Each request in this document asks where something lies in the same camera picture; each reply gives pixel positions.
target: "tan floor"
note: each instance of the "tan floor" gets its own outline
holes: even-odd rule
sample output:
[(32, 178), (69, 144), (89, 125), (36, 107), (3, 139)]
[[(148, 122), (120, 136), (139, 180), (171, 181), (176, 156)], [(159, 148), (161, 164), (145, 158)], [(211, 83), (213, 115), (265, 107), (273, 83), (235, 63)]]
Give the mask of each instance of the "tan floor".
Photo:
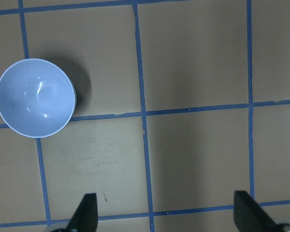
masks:
[[(23, 0), (23, 5), (95, 2)], [(89, 192), (97, 193), (99, 216), (140, 216), (104, 217), (110, 220), (99, 221), (98, 232), (150, 232), (144, 214), (151, 203), (147, 155), (154, 212), (209, 209), (155, 216), (156, 232), (237, 231), (229, 207), (233, 192), (249, 192), (252, 181), (258, 202), (277, 202), (264, 207), (270, 216), (290, 220), (290, 104), (278, 102), (290, 100), (290, 0), (251, 3), (253, 101), (268, 102), (253, 108), (253, 180), (246, 5), (245, 0), (138, 5), (147, 131), (131, 4), (25, 13), (29, 57), (47, 59), (71, 78), (81, 100), (73, 116), (111, 119), (73, 121), (41, 139), (47, 201), (36, 140), (0, 129), (0, 232), (42, 232), (49, 219), (45, 203), (52, 220), (69, 219)], [(7, 9), (18, 9), (17, 0), (0, 0), (0, 10)], [(0, 15), (0, 76), (23, 58), (19, 14)], [(232, 104), (234, 109), (195, 112)], [(169, 114), (182, 108), (189, 110)], [(210, 211), (216, 206), (220, 210)]]

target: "bowl rim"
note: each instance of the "bowl rim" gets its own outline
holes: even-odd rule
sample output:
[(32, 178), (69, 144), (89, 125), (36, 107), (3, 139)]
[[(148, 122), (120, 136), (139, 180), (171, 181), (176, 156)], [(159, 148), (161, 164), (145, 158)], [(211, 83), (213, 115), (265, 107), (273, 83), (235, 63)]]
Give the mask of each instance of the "bowl rim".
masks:
[(60, 130), (62, 130), (62, 128), (64, 128), (67, 124), (68, 124), (68, 122), (70, 121), (70, 119), (71, 119), (71, 117), (72, 117), (72, 115), (73, 115), (73, 113), (74, 113), (74, 111), (75, 111), (75, 107), (76, 107), (76, 92), (75, 92), (75, 88), (74, 88), (74, 86), (73, 86), (73, 84), (72, 84), (72, 81), (70, 80), (70, 78), (67, 76), (67, 74), (60, 68), (60, 67), (58, 67), (56, 64), (54, 64), (54, 63), (52, 63), (52, 62), (50, 62), (50, 61), (48, 61), (48, 60), (45, 60), (45, 59), (39, 59), (39, 58), (27, 58), (27, 59), (22, 59), (22, 60), (20, 60), (20, 61), (18, 61), (18, 62), (16, 62), (16, 63), (14, 63), (14, 64), (12, 64), (11, 66), (9, 66), (5, 71), (4, 71), (4, 73), (1, 75), (1, 77), (0, 77), (0, 83), (1, 83), (1, 80), (4, 78), (4, 76), (5, 76), (5, 74), (12, 68), (12, 67), (14, 67), (15, 65), (17, 65), (17, 64), (19, 64), (19, 63), (22, 63), (22, 62), (28, 62), (28, 61), (33, 61), (33, 60), (36, 60), (36, 61), (40, 61), (40, 62), (44, 62), (44, 63), (48, 63), (48, 64), (50, 64), (50, 65), (52, 65), (52, 66), (54, 66), (55, 68), (57, 68), (62, 74), (63, 74), (63, 76), (64, 77), (66, 77), (66, 79), (68, 80), (68, 82), (69, 82), (69, 85), (72, 87), (72, 89), (73, 89), (73, 91), (74, 91), (74, 108), (73, 108), (73, 110), (72, 110), (72, 112), (70, 113), (70, 115), (69, 115), (69, 117), (68, 117), (68, 119), (67, 119), (67, 121), (63, 124), (63, 126), (62, 127), (60, 127), (58, 130), (56, 130), (55, 132), (53, 132), (53, 133), (50, 133), (50, 134), (47, 134), (47, 135), (43, 135), (43, 136), (32, 136), (32, 135), (29, 135), (29, 134), (24, 134), (24, 133), (21, 133), (21, 132), (19, 132), (18, 130), (16, 130), (16, 129), (14, 129), (6, 120), (5, 120), (5, 118), (3, 117), (3, 115), (2, 115), (2, 113), (1, 113), (1, 110), (0, 110), (0, 116), (1, 116), (1, 118), (3, 119), (3, 121), (5, 122), (5, 124), (6, 125), (8, 125), (9, 126), (9, 128), (11, 128), (12, 130), (14, 130), (16, 133), (18, 133), (18, 134), (21, 134), (21, 135), (23, 135), (23, 136), (26, 136), (26, 137), (29, 137), (29, 138), (45, 138), (45, 137), (48, 137), (48, 136), (51, 136), (51, 135), (53, 135), (53, 134), (56, 134), (57, 132), (59, 132)]

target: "bowl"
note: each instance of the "bowl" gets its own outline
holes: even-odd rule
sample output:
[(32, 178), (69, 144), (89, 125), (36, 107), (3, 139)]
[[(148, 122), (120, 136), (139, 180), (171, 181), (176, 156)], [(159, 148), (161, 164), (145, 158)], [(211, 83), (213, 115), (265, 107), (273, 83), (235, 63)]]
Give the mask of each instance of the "bowl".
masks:
[(70, 121), (75, 106), (70, 79), (47, 60), (21, 60), (0, 78), (0, 116), (21, 135), (44, 138), (57, 133)]

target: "beige surface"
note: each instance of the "beige surface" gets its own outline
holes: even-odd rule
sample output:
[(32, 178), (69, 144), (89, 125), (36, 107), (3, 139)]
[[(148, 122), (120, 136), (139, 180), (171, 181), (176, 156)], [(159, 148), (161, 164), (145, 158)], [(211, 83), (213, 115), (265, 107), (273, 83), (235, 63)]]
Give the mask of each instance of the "beige surface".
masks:
[(254, 101), (290, 99), (290, 0), (252, 1)]
[(30, 57), (72, 79), (75, 116), (140, 111), (132, 6), (31, 13), (26, 26)]
[(139, 5), (147, 110), (246, 103), (246, 1)]
[(23, 0), (24, 7), (52, 6), (74, 3), (100, 2), (109, 0)]
[(73, 122), (42, 139), (52, 219), (71, 218), (91, 192), (99, 216), (148, 212), (142, 135), (136, 117)]
[[(13, 8), (16, 0), (0, 0), (0, 9)], [(245, 0), (138, 9), (147, 110), (247, 103)], [(252, 0), (252, 10), (254, 101), (290, 99), (290, 0)], [(50, 60), (72, 79), (75, 116), (140, 111), (131, 5), (25, 13), (25, 20), (30, 57)], [(19, 14), (1, 15), (0, 76), (23, 58)], [(249, 192), (247, 117), (248, 109), (148, 116), (154, 210), (229, 205), (234, 190)], [(290, 105), (255, 107), (253, 123), (256, 199), (290, 200)], [(99, 216), (148, 212), (143, 133), (134, 117), (72, 122), (42, 139), (51, 219), (70, 218), (89, 192), (98, 195)], [(290, 205), (264, 209), (290, 219)], [(39, 220), (45, 210), (36, 141), (0, 129), (0, 223)], [(236, 231), (232, 210), (154, 220), (156, 232)], [(100, 221), (98, 231), (149, 227), (142, 217)]]
[(43, 232), (46, 226), (20, 226), (0, 228), (0, 232)]
[(45, 220), (35, 139), (0, 129), (0, 223)]
[(273, 219), (283, 219), (290, 222), (290, 204), (264, 207), (263, 210)]
[(249, 189), (247, 109), (149, 116), (155, 211), (229, 205)]
[(11, 64), (23, 58), (19, 15), (0, 15), (0, 77)]
[(156, 232), (238, 232), (232, 210), (160, 216), (155, 218)]
[(97, 232), (149, 232), (146, 217), (99, 221)]
[(290, 200), (290, 105), (254, 109), (256, 199)]
[(18, 8), (17, 0), (0, 0), (0, 10)]

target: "stain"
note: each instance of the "stain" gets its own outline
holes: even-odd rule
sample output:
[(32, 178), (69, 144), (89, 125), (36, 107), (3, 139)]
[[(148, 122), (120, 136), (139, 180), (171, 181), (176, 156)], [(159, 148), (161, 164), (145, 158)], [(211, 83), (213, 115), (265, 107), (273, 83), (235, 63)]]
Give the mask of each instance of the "stain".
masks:
[(106, 198), (105, 192), (103, 192), (103, 196), (104, 196), (105, 202), (107, 202), (107, 198)]

